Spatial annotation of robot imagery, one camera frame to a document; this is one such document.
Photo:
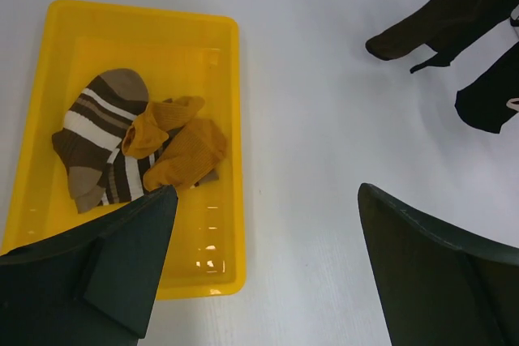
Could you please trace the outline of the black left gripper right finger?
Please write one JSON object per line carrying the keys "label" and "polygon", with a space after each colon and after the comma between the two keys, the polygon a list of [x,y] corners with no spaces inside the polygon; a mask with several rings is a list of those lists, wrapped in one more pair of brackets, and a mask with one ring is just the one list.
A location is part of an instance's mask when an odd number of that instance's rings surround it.
{"label": "black left gripper right finger", "polygon": [[518,249],[358,189],[362,232],[393,345],[516,345]]}

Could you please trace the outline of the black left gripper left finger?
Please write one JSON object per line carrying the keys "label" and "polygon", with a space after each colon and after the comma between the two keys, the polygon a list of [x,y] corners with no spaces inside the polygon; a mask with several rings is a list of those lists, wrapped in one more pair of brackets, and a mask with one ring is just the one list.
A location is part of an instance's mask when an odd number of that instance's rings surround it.
{"label": "black left gripper left finger", "polygon": [[162,186],[1,257],[3,345],[136,345],[146,336],[178,196]]}

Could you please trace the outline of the brown white striped sock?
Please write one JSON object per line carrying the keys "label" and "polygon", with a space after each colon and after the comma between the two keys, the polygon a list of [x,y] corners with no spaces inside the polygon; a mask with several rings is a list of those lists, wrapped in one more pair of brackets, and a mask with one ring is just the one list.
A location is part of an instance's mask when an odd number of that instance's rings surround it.
{"label": "brown white striped sock", "polygon": [[118,68],[95,76],[65,113],[52,145],[65,167],[68,193],[78,213],[101,204],[122,140],[147,104],[141,76]]}

